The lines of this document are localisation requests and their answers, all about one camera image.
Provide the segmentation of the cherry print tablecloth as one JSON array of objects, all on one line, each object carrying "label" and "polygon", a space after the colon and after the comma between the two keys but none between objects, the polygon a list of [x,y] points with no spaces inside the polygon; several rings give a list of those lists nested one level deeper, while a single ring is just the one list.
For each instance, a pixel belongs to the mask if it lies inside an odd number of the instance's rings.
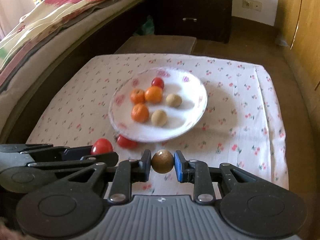
[{"label": "cherry print tablecloth", "polygon": [[285,189],[285,128],[270,75],[263,66],[179,54],[97,56],[53,97],[28,138],[30,144],[85,146],[100,138],[115,141],[108,118],[115,90],[125,81],[142,88],[139,72],[157,67],[182,69],[204,84],[208,104],[200,122],[185,135],[134,149],[113,145],[120,160],[139,159],[145,149],[180,150],[209,166],[230,163]]}]

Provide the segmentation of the white floral plate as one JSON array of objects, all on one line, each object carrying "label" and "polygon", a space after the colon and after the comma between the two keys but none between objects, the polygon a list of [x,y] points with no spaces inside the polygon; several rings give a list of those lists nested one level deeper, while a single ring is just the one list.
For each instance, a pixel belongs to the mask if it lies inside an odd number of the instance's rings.
[{"label": "white floral plate", "polygon": [[[163,127],[153,126],[151,120],[139,123],[131,119],[131,92],[135,88],[147,90],[156,77],[164,81],[163,99],[160,103],[146,102],[145,105],[150,115],[159,109],[166,112],[168,120]],[[169,94],[182,98],[179,107],[169,107],[165,103]],[[182,69],[158,67],[136,73],[123,82],[112,96],[108,116],[114,130],[127,139],[145,143],[163,142],[191,130],[202,118],[207,102],[206,88],[198,77]]]}]

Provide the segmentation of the small mandarin orange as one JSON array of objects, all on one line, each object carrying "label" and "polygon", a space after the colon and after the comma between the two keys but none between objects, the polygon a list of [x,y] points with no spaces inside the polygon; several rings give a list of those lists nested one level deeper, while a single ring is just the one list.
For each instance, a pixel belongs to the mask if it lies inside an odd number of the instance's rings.
[{"label": "small mandarin orange", "polygon": [[134,105],[131,111],[131,119],[135,122],[145,123],[149,119],[149,109],[144,103]]}]

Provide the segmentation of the floral bed blanket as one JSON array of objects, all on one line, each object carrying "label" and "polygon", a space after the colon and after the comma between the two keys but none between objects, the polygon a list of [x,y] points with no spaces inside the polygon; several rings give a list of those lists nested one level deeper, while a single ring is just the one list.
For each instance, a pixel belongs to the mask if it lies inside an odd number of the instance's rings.
[{"label": "floral bed blanket", "polygon": [[76,16],[105,0],[44,0],[1,40],[1,85],[26,54]]}]

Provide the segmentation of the wall power socket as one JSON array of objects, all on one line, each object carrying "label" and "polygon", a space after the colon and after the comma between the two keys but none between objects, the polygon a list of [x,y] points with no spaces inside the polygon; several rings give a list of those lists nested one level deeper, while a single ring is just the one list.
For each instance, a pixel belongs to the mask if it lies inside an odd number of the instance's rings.
[{"label": "wall power socket", "polygon": [[255,10],[255,11],[261,11],[262,3],[255,0],[242,0],[242,7],[246,9]]}]

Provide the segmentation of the wooden wardrobe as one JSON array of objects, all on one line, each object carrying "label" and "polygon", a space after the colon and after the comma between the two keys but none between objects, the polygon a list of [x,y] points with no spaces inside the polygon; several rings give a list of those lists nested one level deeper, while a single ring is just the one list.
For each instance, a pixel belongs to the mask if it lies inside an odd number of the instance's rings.
[{"label": "wooden wardrobe", "polygon": [[319,0],[278,0],[275,26],[287,43],[284,56],[319,132]]}]

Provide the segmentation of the red tomato with stem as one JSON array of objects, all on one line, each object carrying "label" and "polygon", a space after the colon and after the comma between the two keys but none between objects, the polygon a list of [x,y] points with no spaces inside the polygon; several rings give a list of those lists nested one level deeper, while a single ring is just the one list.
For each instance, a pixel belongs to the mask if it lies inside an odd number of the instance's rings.
[{"label": "red tomato with stem", "polygon": [[138,143],[136,141],[132,141],[130,139],[127,139],[123,135],[118,135],[117,137],[117,145],[121,148],[125,149],[133,149],[138,146]]}]

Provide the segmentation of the beige round fruit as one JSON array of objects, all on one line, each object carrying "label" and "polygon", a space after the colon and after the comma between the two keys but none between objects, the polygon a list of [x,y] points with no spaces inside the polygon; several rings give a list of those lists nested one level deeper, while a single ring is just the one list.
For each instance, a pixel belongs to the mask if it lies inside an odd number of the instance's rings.
[{"label": "beige round fruit", "polygon": [[167,123],[168,117],[164,110],[156,110],[151,116],[151,123],[153,126],[163,127]]}]

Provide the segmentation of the beige longan fruit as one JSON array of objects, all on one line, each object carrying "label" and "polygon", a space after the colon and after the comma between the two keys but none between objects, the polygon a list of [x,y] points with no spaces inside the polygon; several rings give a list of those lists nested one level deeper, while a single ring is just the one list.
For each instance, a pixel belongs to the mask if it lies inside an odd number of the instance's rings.
[{"label": "beige longan fruit", "polygon": [[165,99],[165,103],[169,107],[177,108],[177,107],[179,107],[181,105],[182,98],[177,94],[169,94]]}]

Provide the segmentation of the brown wooden stool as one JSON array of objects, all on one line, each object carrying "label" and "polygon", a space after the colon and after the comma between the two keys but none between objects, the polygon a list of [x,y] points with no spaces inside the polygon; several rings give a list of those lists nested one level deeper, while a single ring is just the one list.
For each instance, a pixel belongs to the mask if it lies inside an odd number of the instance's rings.
[{"label": "brown wooden stool", "polygon": [[197,39],[190,36],[144,35],[130,37],[115,54],[186,54],[191,55]]}]

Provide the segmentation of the brown round fruit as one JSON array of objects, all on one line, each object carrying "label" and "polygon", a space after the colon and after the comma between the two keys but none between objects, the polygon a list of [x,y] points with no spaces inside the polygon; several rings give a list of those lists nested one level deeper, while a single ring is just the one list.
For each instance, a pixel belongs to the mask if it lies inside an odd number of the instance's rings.
[{"label": "brown round fruit", "polygon": [[151,159],[153,170],[160,174],[168,173],[174,166],[174,157],[168,150],[159,150]]}]

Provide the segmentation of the large orange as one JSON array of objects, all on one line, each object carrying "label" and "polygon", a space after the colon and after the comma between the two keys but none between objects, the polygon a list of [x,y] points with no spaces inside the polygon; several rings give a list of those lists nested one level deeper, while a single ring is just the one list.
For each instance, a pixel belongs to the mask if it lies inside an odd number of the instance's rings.
[{"label": "large orange", "polygon": [[151,86],[145,91],[144,98],[146,102],[160,103],[163,99],[163,90],[160,87]]}]

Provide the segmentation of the dark wooden nightstand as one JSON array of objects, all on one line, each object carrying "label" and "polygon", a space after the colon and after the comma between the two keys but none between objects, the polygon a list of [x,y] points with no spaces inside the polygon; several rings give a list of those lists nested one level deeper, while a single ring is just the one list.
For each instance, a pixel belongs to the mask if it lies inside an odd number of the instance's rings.
[{"label": "dark wooden nightstand", "polygon": [[227,43],[232,0],[145,0],[156,35],[192,36]]}]

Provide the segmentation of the red cherry tomato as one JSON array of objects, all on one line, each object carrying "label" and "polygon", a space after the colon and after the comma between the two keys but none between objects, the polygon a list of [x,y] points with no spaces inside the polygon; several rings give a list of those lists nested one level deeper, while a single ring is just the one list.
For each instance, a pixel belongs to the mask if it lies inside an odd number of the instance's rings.
[{"label": "red cherry tomato", "polygon": [[160,89],[164,89],[164,81],[160,77],[156,77],[151,82],[152,86],[159,87]]}]

